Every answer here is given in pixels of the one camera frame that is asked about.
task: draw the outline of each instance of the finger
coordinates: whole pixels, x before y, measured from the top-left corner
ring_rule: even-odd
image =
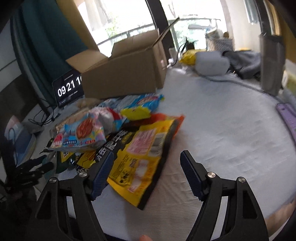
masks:
[[[152,239],[149,238],[147,235],[142,235],[140,237],[139,241],[152,241]]]

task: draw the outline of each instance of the white bed sheet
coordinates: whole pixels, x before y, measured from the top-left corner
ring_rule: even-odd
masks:
[[[277,211],[296,193],[294,142],[271,97],[232,83],[215,83],[182,70],[168,70],[160,91],[165,100],[158,112],[184,114],[171,144],[161,177],[144,211],[107,186],[92,202],[103,231],[124,240],[142,234],[154,241],[186,240],[202,203],[193,196],[180,166],[189,150],[207,171],[221,178],[247,179],[264,217]],[[59,179],[75,176],[65,171]],[[222,229],[227,198],[223,198],[212,238]],[[71,198],[69,214],[74,216]]]

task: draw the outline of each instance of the clock display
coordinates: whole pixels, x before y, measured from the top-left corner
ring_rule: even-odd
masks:
[[[81,74],[75,69],[56,79],[52,86],[60,108],[84,95]]]

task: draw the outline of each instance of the gray bag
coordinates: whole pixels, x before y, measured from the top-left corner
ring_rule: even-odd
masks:
[[[241,79],[251,79],[260,74],[261,56],[253,51],[227,51],[223,55],[230,60],[231,70]]]

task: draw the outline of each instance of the purple ruler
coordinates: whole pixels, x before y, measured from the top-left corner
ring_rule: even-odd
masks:
[[[290,104],[277,104],[276,109],[288,126],[296,144],[296,111]]]

